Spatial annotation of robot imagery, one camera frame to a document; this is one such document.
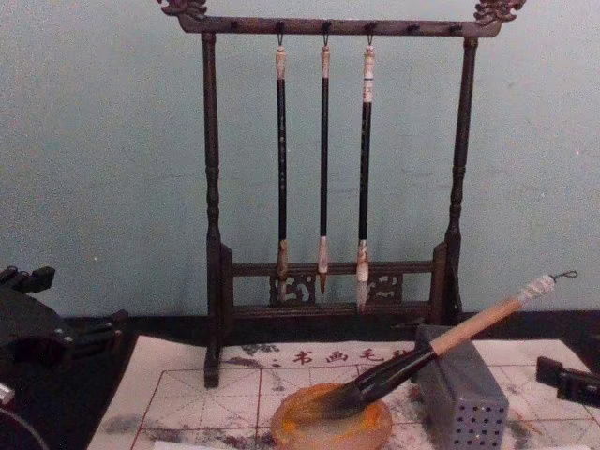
carved wooden panel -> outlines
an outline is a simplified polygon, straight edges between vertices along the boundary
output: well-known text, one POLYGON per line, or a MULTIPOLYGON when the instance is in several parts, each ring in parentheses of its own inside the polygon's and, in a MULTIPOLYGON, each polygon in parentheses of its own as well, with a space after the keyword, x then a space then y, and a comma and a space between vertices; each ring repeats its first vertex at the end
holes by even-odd
POLYGON ((269 304, 273 307, 298 307, 314 305, 316 275, 294 275, 288 277, 287 291, 284 302, 278 299, 278 278, 269 278, 269 304))
POLYGON ((400 303, 402 301, 402 274, 377 275, 368 278, 370 304, 400 303))

perforated metal brush holder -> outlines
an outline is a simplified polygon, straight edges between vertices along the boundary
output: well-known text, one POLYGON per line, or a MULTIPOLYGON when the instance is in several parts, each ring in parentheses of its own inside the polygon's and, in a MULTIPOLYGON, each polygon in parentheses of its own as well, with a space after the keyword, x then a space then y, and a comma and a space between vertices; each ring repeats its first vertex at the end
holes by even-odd
MULTIPOLYGON (((417 347, 450 329, 421 325, 417 347)), ((499 449, 508 400, 481 355, 468 341, 432 361, 413 378, 421 389, 436 442, 445 450, 499 449)))

calligraphy brush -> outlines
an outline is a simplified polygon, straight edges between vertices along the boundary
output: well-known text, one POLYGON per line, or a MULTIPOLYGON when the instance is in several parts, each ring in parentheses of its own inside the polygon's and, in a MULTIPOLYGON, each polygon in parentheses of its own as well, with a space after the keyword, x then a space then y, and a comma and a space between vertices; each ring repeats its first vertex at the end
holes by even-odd
POLYGON ((319 281, 321 293, 325 293, 329 255, 327 251, 327 159, 329 146, 329 46, 328 36, 323 35, 324 46, 321 53, 322 84, 321 84, 321 241, 319 242, 319 281))
POLYGON ((368 159, 371 134, 371 105, 373 101, 373 68, 375 52, 370 45, 365 51, 365 80, 363 85, 363 123, 360 154, 360 205, 358 213, 358 255, 356 257, 356 301, 358 310, 363 311, 368 298, 368 159))
POLYGON ((277 248, 277 298, 283 303, 286 296, 288 279, 288 241, 287 241, 287 148, 285 124, 285 66, 286 53, 281 45, 283 25, 278 25, 277 66, 277 145, 278 145, 278 181, 279 181, 279 245, 277 248))
POLYGON ((577 272, 558 276, 544 275, 519 294, 479 312, 469 320, 433 339, 425 348, 397 356, 366 371, 352 382, 342 384, 320 397, 307 399, 290 411, 298 422, 342 419, 363 411, 370 403, 386 396, 410 379, 424 365, 455 348, 458 344, 497 323, 523 305, 554 290, 558 277, 575 278, 577 272))

rack post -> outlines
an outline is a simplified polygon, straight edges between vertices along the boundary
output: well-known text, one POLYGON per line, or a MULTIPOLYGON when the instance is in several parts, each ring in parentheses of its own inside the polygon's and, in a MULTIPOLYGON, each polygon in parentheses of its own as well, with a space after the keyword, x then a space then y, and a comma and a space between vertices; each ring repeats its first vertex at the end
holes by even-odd
POLYGON ((444 323, 453 323, 462 310, 458 290, 458 263, 460 259, 460 211, 462 209, 462 183, 467 166, 469 149, 469 128, 471 126, 471 106, 473 103, 473 80, 475 73, 476 37, 464 40, 462 82, 458 104, 457 138, 454 147, 454 167, 452 168, 452 192, 450 194, 450 220, 445 235, 448 246, 446 253, 446 275, 444 282, 444 323))
POLYGON ((204 361, 206 387, 218 385, 218 360, 220 358, 223 330, 220 299, 220 249, 218 230, 218 115, 217 67, 215 63, 214 33, 202 33, 202 61, 204 75, 204 156, 206 160, 206 203, 208 230, 206 232, 206 280, 210 342, 204 361))

black clamp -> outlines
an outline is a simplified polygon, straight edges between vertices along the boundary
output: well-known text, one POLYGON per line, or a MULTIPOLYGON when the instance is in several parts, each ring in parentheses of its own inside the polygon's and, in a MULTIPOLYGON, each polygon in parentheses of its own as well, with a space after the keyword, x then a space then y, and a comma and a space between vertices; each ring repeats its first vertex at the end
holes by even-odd
POLYGON ((29 275, 28 272, 20 272, 17 267, 10 265, 0 272, 0 286, 19 293, 41 293, 51 288, 55 272, 52 267, 41 267, 29 275))
POLYGON ((600 407, 600 377, 592 373, 564 368, 563 364, 544 356, 537 358, 535 379, 557 387, 557 397, 583 405, 600 407))
POLYGON ((14 266, 0 272, 0 310, 7 312, 0 317, 0 373, 6 363, 68 367, 72 361, 114 353, 119 348, 126 311, 74 328, 52 308, 27 295, 49 289, 54 272, 51 267, 42 267, 29 275, 14 266))

